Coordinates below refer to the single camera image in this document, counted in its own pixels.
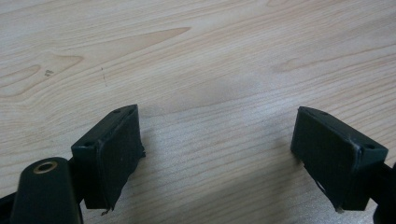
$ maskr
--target table surface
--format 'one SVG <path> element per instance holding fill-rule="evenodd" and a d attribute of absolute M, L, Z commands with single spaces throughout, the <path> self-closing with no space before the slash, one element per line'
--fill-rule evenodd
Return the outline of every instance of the table surface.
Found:
<path fill-rule="evenodd" d="M 0 196 L 111 110 L 138 104 L 147 157 L 86 223 L 372 223 L 335 213 L 290 153 L 297 108 L 396 162 L 396 1 L 0 4 Z"/>

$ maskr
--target wooden table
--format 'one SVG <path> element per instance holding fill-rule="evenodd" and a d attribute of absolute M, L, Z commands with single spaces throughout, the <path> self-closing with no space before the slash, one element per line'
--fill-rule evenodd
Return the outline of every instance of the wooden table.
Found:
<path fill-rule="evenodd" d="M 372 223 L 290 153 L 299 105 L 396 162 L 396 1 L 2 1 L 0 197 L 138 104 L 147 157 L 86 223 Z"/>

